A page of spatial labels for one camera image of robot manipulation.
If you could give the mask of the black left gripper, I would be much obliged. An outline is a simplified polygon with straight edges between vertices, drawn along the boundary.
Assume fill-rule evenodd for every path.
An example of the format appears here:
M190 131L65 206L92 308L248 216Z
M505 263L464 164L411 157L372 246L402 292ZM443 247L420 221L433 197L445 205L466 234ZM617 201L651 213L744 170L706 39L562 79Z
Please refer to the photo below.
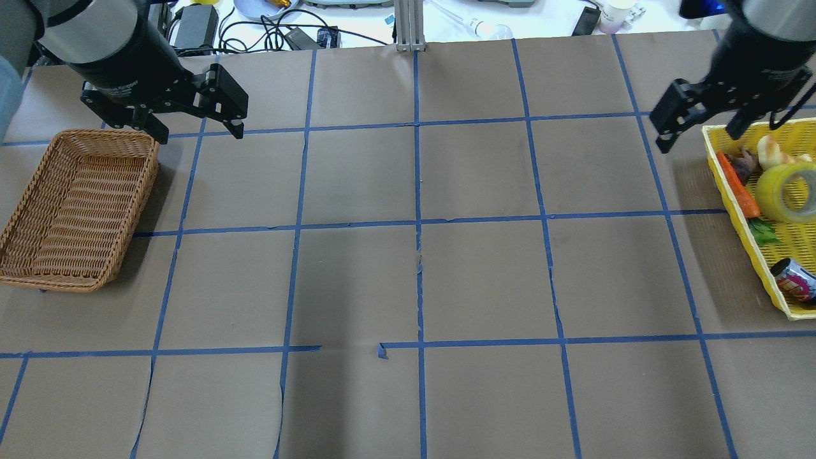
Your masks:
M244 138L249 96L221 64L198 75L179 63L154 69L82 65L80 75L81 101L108 127L129 127L166 145L169 129L157 116L186 113L221 122L235 139Z

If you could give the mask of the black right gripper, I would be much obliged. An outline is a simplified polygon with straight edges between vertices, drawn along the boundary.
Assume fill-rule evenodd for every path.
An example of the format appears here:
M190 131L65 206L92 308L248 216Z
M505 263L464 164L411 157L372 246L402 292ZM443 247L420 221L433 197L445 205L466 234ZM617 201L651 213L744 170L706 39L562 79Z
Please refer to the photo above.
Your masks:
M732 112L725 128L732 140L739 140L753 122L764 117L775 131L814 95L811 86L798 98L813 76L808 65L780 70L720 62L700 82L677 78L651 110L649 119L657 132L655 144L662 154L668 154L677 136L725 112Z

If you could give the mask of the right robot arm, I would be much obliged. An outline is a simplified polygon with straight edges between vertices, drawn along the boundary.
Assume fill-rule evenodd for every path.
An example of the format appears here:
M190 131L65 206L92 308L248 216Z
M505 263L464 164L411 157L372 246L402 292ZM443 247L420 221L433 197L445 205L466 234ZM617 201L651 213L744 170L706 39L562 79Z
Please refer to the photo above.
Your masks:
M814 95L813 1L725 1L724 8L731 24L705 77L673 80L651 110L664 154L685 131L729 111L725 130L733 140L761 119L777 130Z

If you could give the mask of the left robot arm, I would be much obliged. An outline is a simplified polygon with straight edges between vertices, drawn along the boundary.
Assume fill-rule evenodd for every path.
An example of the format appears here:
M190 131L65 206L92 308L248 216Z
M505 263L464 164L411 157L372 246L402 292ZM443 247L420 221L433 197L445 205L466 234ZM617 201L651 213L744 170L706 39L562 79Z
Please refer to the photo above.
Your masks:
M244 136L247 91L220 64L199 75L186 69L135 1L3 1L2 133L22 103L35 43L84 79L82 102L113 128L166 143L158 114L181 112Z

